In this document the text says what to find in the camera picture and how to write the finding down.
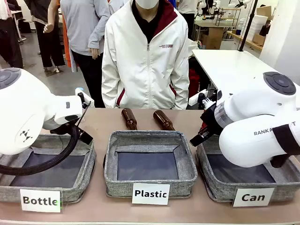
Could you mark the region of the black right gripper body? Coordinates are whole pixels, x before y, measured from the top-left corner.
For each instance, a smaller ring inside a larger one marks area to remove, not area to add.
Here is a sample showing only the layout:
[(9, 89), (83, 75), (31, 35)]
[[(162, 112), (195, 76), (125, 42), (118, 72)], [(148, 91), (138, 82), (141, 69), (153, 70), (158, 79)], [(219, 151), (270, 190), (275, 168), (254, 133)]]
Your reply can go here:
[(217, 123), (215, 119), (216, 104), (213, 104), (208, 109), (204, 110), (203, 114), (200, 116), (202, 120), (202, 126), (200, 129), (200, 134), (207, 132), (211, 135), (220, 135), (223, 128)]

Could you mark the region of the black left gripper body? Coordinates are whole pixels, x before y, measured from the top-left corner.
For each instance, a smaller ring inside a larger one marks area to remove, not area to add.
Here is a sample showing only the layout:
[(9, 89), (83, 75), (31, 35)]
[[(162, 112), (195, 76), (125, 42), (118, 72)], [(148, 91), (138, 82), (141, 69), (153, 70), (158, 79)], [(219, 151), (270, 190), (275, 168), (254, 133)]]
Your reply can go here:
[(90, 144), (93, 141), (93, 137), (79, 128), (79, 140), (85, 144)]

